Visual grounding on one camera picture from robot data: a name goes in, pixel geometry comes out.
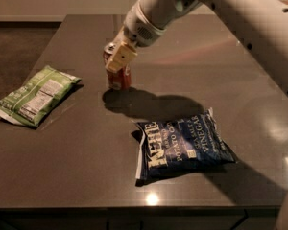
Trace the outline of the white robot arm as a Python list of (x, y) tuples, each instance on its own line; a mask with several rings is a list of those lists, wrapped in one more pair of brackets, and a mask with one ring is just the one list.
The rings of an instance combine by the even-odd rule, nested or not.
[(208, 6), (288, 98), (288, 5), (279, 0), (137, 0), (113, 39), (106, 69), (116, 74), (167, 27), (200, 5)]

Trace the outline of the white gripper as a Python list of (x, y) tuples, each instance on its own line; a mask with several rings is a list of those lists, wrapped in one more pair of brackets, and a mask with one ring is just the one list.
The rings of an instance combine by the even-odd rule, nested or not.
[(127, 13), (124, 26), (111, 42), (106, 69), (117, 73), (135, 59), (137, 52), (129, 45), (129, 40), (138, 47), (148, 47), (165, 31), (159, 5), (156, 2), (137, 1)]

